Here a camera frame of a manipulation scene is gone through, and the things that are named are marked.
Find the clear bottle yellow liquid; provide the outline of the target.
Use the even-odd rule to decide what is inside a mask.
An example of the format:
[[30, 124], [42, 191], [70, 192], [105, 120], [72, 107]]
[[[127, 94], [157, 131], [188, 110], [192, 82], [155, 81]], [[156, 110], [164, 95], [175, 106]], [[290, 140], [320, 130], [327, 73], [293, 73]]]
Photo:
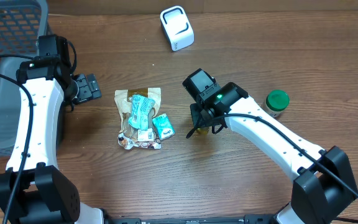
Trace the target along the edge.
[[196, 132], [198, 133], [198, 134], [208, 134], [208, 132], [209, 132], [209, 127], [207, 126], [207, 127], [198, 127], [197, 129], [196, 129]]

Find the green white tissue pack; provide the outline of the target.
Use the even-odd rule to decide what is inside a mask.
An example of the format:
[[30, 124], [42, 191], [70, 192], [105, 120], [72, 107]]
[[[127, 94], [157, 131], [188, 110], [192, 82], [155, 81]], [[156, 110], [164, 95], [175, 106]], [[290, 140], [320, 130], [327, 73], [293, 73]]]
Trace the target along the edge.
[[161, 140], [168, 139], [175, 135], [175, 130], [165, 113], [153, 118], [152, 123], [155, 126]]

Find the beige brown paper pouch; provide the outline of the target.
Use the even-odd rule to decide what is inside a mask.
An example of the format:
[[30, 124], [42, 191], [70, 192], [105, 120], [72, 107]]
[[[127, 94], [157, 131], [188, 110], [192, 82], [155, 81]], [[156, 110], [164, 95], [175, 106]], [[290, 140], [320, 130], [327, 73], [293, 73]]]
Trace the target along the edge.
[[154, 130], [152, 119], [158, 115], [162, 100], [162, 90], [159, 87], [149, 87], [115, 91], [114, 101], [121, 118], [121, 130], [119, 131], [119, 134], [124, 133], [124, 135], [127, 137], [130, 137], [136, 130], [128, 123], [128, 120], [131, 116], [133, 95], [142, 95], [144, 97], [155, 100], [154, 107], [149, 113], [149, 128]]

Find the teal white snack packet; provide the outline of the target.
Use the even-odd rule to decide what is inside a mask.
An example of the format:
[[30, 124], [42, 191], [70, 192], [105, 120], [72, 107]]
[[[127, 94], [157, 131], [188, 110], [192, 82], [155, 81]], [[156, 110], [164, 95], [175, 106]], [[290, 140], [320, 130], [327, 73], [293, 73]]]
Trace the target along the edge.
[[132, 96], [132, 110], [128, 123], [135, 129], [149, 128], [149, 113], [154, 107], [155, 100], [142, 95]]

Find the brown patterned snack packet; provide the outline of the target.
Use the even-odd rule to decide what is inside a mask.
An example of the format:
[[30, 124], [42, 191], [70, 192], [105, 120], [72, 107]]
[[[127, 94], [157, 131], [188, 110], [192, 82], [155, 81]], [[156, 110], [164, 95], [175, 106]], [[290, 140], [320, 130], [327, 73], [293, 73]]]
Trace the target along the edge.
[[127, 137], [124, 133], [120, 133], [117, 137], [118, 143], [126, 150], [133, 147], [145, 149], [161, 149], [161, 140], [152, 128], [148, 130], [136, 129], [135, 132]]

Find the green lid white jar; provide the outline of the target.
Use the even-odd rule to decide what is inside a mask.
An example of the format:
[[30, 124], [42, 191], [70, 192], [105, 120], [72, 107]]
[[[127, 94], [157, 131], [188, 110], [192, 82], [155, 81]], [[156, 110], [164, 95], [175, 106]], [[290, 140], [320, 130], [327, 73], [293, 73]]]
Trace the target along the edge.
[[283, 90], [271, 91], [264, 100], [263, 109], [271, 117], [280, 116], [290, 104], [290, 97]]

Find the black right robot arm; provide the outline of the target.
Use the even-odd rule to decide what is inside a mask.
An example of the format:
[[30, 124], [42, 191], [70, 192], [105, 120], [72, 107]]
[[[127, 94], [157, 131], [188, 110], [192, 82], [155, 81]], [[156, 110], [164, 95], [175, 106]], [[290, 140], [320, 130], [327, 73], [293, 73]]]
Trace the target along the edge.
[[326, 151], [272, 118], [233, 82], [183, 82], [195, 100], [195, 128], [217, 124], [248, 139], [273, 160], [292, 181], [291, 200], [273, 215], [249, 215], [249, 223], [331, 223], [358, 199], [346, 153], [334, 146]]

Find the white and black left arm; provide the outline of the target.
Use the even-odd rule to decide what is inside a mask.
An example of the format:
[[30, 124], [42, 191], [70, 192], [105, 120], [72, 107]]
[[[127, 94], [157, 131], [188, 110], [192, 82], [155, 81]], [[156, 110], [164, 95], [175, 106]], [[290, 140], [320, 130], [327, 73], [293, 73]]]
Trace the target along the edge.
[[96, 78], [71, 74], [59, 58], [25, 57], [17, 78], [21, 112], [14, 149], [0, 174], [4, 223], [109, 223], [106, 212], [80, 200], [76, 186], [58, 169], [60, 114], [101, 97]]

